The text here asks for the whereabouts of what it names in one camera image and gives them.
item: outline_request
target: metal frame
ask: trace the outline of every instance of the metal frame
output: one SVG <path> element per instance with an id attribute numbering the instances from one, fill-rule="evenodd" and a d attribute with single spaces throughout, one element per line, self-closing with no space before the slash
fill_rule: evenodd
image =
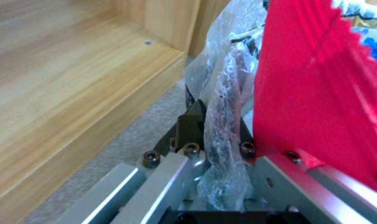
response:
<path id="1" fill-rule="evenodd" d="M 121 163 L 63 213 L 55 224 L 110 222 L 145 180 L 143 171 Z"/>
<path id="2" fill-rule="evenodd" d="M 275 210 L 294 206 L 312 223 L 370 223 L 280 154 L 256 159 L 248 173 Z"/>
<path id="3" fill-rule="evenodd" d="M 376 192 L 330 166 L 307 173 L 369 221 L 377 223 Z"/>
<path id="4" fill-rule="evenodd" d="M 169 153 L 111 223 L 158 223 L 167 209 L 177 210 L 204 161 Z"/>

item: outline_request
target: wooden panel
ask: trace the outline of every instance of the wooden panel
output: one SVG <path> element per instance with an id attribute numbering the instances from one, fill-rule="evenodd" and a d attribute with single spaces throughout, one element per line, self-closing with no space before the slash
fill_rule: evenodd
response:
<path id="1" fill-rule="evenodd" d="M 170 60 L 173 54 L 165 55 Z M 47 198 L 48 192 L 56 190 L 72 173 L 98 153 L 116 133 L 142 114 L 160 95 L 166 92 L 181 77 L 185 57 L 164 66 L 144 82 L 132 95 L 121 102 L 102 120 L 95 123 L 83 135 L 53 156 L 15 189 L 0 200 L 0 223 L 16 223 L 32 211 L 38 202 Z"/>
<path id="2" fill-rule="evenodd" d="M 0 9 L 13 3 L 0 10 L 0 223 L 35 209 L 177 81 L 184 61 L 103 0 Z"/>
<path id="3" fill-rule="evenodd" d="M 187 52 L 200 0 L 110 0 L 125 17 Z"/>
<path id="4" fill-rule="evenodd" d="M 229 2 L 230 0 L 201 1 L 188 55 L 196 57 L 204 49 L 209 27 Z"/>

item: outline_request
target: gray carpet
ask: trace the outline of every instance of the gray carpet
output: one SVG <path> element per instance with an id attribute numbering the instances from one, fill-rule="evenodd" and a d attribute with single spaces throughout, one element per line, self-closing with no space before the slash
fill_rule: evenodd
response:
<path id="1" fill-rule="evenodd" d="M 143 116 L 135 120 L 118 135 L 97 156 L 78 170 L 23 223 L 52 223 L 71 207 L 83 194 L 119 163 L 134 165 L 185 112 L 184 81 L 181 80 L 167 91 Z M 244 120 L 252 132 L 252 112 Z"/>

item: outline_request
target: red cloth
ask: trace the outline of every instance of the red cloth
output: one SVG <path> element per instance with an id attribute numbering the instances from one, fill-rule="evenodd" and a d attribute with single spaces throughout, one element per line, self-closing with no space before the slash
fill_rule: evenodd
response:
<path id="1" fill-rule="evenodd" d="M 305 150 L 377 191 L 377 61 L 349 28 L 330 0 L 271 1 L 254 135 L 263 148 Z"/>

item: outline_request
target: crumpled plastic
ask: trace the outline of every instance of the crumpled plastic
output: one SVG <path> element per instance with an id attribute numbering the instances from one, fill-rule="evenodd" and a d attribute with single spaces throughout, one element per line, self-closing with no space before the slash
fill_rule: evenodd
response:
<path id="1" fill-rule="evenodd" d="M 240 118 L 253 94 L 266 14 L 263 0 L 232 0 L 185 71 L 189 91 L 207 105 L 204 147 L 211 167 L 197 189 L 208 210 L 241 210 L 250 186 L 239 151 Z"/>
<path id="2" fill-rule="evenodd" d="M 333 0 L 332 6 L 340 8 L 343 17 L 357 16 L 366 23 L 375 24 L 377 28 L 377 6 L 367 4 L 365 0 Z"/>

